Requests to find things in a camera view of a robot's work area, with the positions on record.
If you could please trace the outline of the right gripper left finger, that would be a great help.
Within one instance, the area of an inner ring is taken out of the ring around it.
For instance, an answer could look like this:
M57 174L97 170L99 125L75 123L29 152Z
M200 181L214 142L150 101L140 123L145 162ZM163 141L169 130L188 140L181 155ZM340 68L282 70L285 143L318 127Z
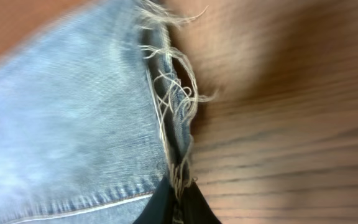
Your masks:
M174 190L164 177L133 224L172 224L175 202Z

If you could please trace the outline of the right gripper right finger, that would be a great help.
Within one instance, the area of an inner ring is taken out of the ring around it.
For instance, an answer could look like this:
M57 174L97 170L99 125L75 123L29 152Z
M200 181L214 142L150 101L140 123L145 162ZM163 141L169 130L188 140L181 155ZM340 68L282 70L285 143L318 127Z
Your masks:
M195 182L184 189L181 205L184 224L221 224Z

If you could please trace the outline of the light blue denim jeans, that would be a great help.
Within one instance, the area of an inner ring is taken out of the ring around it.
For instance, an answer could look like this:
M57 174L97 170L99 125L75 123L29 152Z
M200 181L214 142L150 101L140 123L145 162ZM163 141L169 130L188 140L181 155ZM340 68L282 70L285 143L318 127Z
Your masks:
M195 178L198 93L159 1L105 1L0 64L0 224L134 223L164 177Z

